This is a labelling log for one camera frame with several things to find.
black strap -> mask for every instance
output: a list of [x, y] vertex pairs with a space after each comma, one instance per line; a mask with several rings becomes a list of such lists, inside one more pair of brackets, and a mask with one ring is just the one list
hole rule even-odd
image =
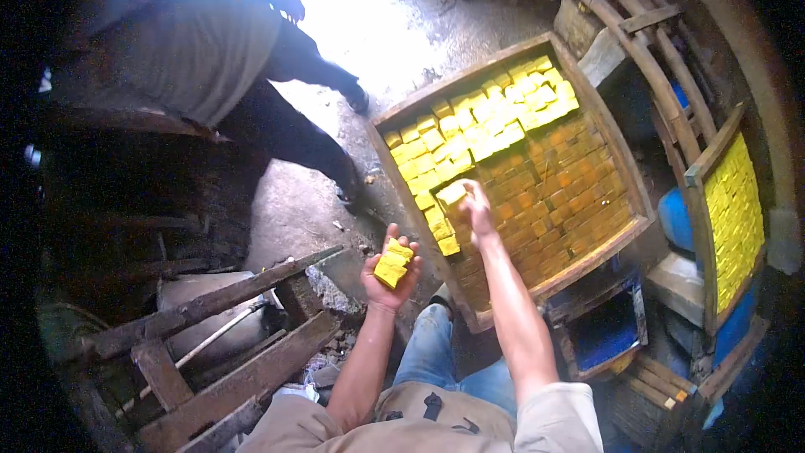
[[442, 410], [442, 398], [431, 392], [431, 395], [425, 398], [425, 406], [427, 406], [427, 408], [422, 418], [435, 422], [439, 417], [439, 412]]

metal pipe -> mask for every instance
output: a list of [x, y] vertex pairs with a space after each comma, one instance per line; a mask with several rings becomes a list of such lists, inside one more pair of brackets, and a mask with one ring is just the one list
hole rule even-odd
[[[197, 356], [199, 352], [204, 350], [206, 347], [211, 345], [215, 342], [216, 339], [220, 338], [221, 336], [225, 335], [227, 331], [235, 327], [238, 323], [240, 323], [244, 318], [248, 317], [249, 315], [253, 314], [255, 311], [260, 310], [262, 307], [267, 305], [266, 301], [255, 302], [250, 304], [248, 308], [243, 310], [237, 317], [233, 318], [232, 320], [228, 321], [224, 327], [221, 327], [217, 331], [215, 331], [210, 337], [206, 338], [204, 341], [199, 344], [199, 346], [193, 348], [190, 352], [187, 353], [186, 356], [179, 359], [179, 362], [176, 362], [176, 368], [180, 369], [184, 366], [187, 362], [190, 361], [193, 357]], [[139, 400], [146, 398], [146, 396], [151, 393], [151, 386], [148, 385], [146, 388], [140, 390]], [[135, 407], [135, 399], [131, 399], [130, 401], [126, 402], [122, 408], [115, 411], [114, 416], [117, 418], [121, 418], [126, 411], [131, 410], [131, 408]]]

blue jeans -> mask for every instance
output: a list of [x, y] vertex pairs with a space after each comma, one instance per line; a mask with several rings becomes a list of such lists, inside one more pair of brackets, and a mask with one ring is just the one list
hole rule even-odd
[[402, 355], [394, 385], [417, 381], [453, 392], [468, 393], [504, 408], [512, 418], [517, 419], [514, 382], [506, 361], [501, 357], [498, 362], [456, 382], [451, 335], [452, 322], [448, 318], [447, 308], [433, 304], [422, 310]]

blue container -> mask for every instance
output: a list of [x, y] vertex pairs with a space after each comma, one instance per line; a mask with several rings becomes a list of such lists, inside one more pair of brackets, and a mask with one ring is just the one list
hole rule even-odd
[[657, 211], [665, 236], [677, 247], [694, 252], [691, 218], [688, 216], [688, 207], [685, 206], [679, 187], [659, 198]]

beige shirt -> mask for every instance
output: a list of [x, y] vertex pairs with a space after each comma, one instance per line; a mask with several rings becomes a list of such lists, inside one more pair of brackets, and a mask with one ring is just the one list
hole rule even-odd
[[[442, 400], [435, 422], [423, 418], [431, 392]], [[402, 418], [383, 421], [392, 411], [402, 412]], [[478, 426], [477, 434], [468, 430], [469, 422]], [[515, 423], [500, 407], [466, 393], [409, 382], [381, 394], [374, 423], [347, 434], [322, 406], [298, 396], [277, 397], [237, 453], [603, 450], [592, 390], [584, 383], [541, 388], [519, 406]]]

